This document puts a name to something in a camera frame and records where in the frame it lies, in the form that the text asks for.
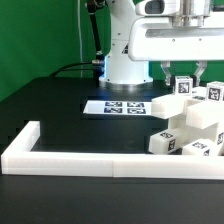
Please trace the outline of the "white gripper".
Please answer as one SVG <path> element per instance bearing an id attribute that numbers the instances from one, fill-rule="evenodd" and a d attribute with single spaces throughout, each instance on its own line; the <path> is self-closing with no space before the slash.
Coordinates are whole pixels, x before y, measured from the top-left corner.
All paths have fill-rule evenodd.
<path id="1" fill-rule="evenodd" d="M 129 57 L 134 61 L 162 61 L 167 86 L 169 61 L 198 61 L 194 82 L 198 86 L 206 61 L 224 60 L 224 16 L 210 16 L 202 27 L 173 27 L 169 17 L 136 20 L 129 38 Z"/>

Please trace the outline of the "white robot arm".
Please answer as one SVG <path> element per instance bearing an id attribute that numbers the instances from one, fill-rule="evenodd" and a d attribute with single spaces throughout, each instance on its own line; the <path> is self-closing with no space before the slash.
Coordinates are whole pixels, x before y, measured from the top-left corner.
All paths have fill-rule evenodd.
<path id="1" fill-rule="evenodd" d="M 110 50 L 102 53 L 96 12 L 110 12 Z M 150 61 L 158 61 L 171 82 L 170 64 L 195 61 L 200 81 L 209 61 L 224 61 L 224 4 L 212 0 L 87 0 L 96 57 L 105 63 L 102 84 L 137 86 L 150 83 Z"/>

